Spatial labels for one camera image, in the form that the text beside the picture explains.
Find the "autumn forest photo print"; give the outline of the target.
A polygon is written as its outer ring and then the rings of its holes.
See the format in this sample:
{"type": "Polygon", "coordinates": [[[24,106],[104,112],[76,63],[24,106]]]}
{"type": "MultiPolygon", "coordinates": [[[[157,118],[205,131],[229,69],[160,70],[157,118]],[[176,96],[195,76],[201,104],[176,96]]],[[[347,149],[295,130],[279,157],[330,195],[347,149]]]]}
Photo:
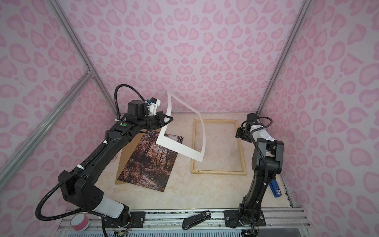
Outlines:
{"type": "Polygon", "coordinates": [[[178,153],[156,143],[159,132],[144,132],[118,180],[163,192],[178,153]]]}

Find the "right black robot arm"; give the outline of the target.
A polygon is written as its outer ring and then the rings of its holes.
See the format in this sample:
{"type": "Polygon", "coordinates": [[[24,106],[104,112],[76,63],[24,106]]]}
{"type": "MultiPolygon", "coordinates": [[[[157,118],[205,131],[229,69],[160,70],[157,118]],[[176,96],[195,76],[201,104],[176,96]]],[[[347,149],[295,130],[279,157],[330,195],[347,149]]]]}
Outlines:
{"type": "Polygon", "coordinates": [[[252,156],[254,177],[238,208],[238,221],[243,226],[253,227],[258,222],[265,192],[283,168],[284,143],[266,131],[272,123],[269,117],[249,113],[236,132],[236,138],[252,143],[255,147],[252,156]]]}

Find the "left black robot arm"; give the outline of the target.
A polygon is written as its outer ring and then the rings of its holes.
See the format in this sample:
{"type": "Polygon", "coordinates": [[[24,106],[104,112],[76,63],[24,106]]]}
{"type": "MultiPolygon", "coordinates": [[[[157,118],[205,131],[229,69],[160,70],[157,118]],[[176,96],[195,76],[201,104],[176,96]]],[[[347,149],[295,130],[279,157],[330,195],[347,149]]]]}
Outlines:
{"type": "Polygon", "coordinates": [[[58,176],[63,199],[78,207],[77,213],[89,212],[111,219],[119,227],[130,224],[129,208],[107,197],[96,187],[101,173],[114,156],[143,130],[155,130],[173,121],[173,118],[157,111],[160,101],[129,102],[127,113],[106,131],[104,141],[71,172],[58,176]]]}

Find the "blue stapler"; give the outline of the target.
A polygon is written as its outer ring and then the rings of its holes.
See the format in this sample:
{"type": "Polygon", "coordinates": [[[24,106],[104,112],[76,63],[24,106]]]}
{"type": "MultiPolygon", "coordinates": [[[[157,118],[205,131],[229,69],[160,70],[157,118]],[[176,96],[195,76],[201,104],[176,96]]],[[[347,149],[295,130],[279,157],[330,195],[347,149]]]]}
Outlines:
{"type": "Polygon", "coordinates": [[[269,183],[269,187],[275,198],[279,198],[282,196],[281,189],[276,179],[271,180],[271,182],[269,183]]]}

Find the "black stapler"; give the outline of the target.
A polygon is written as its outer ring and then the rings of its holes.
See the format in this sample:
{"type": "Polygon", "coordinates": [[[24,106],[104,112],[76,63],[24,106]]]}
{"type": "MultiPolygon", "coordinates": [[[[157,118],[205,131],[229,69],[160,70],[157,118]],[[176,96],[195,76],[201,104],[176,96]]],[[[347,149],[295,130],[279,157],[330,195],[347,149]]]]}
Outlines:
{"type": "Polygon", "coordinates": [[[200,212],[196,215],[190,216],[188,218],[185,218],[182,222],[182,229],[183,230],[188,230],[206,220],[211,219],[211,212],[210,210],[206,210],[203,212],[200,212]]]}

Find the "pink white tape roll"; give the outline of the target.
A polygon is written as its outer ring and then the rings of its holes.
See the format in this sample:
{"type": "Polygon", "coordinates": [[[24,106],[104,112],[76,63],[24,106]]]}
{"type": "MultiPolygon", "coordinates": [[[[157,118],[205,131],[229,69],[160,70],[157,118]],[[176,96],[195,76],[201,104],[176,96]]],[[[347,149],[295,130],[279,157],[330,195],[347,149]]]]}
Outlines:
{"type": "Polygon", "coordinates": [[[75,231],[84,231],[89,226],[89,224],[89,218],[83,213],[75,215],[70,222],[71,227],[75,231]]]}

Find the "brown frame backing board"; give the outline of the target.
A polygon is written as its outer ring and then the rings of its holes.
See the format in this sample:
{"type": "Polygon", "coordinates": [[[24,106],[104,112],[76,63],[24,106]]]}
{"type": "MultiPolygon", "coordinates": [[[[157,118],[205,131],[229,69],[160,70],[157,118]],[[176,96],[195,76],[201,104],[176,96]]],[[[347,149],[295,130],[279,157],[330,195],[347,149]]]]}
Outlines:
{"type": "Polygon", "coordinates": [[[120,155],[118,156],[118,169],[115,176],[115,185],[121,185],[125,184],[125,182],[119,181],[118,178],[121,175],[121,172],[123,171],[124,167],[126,166],[127,162],[129,161],[131,155],[133,154],[134,150],[137,148],[139,142],[141,141],[143,135],[145,133],[139,133],[136,135],[133,140],[128,143],[121,151],[120,155]]]}

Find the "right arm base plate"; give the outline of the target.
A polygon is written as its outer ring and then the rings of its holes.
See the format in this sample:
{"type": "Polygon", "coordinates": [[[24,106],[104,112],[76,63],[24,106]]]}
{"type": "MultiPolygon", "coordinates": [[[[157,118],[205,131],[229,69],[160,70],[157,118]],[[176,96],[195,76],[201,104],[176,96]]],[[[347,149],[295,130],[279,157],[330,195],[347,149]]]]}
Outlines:
{"type": "MultiPolygon", "coordinates": [[[[239,219],[239,212],[237,209],[224,211],[225,226],[235,229],[237,227],[251,227],[251,222],[242,221],[239,219]]],[[[258,227],[265,227],[266,221],[262,210],[260,210],[259,217],[257,219],[258,227]]]]}

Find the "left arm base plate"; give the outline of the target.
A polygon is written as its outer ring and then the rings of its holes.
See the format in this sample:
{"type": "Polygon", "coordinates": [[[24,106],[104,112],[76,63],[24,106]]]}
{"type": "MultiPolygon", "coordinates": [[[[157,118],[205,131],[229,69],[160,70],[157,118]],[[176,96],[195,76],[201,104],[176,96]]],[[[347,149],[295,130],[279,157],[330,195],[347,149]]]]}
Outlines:
{"type": "Polygon", "coordinates": [[[103,226],[106,229],[110,228],[143,228],[146,218],[146,212],[144,211],[131,211],[129,212],[129,217],[126,222],[121,221],[120,217],[118,219],[112,219],[110,217],[105,217],[103,221],[103,226]]]}

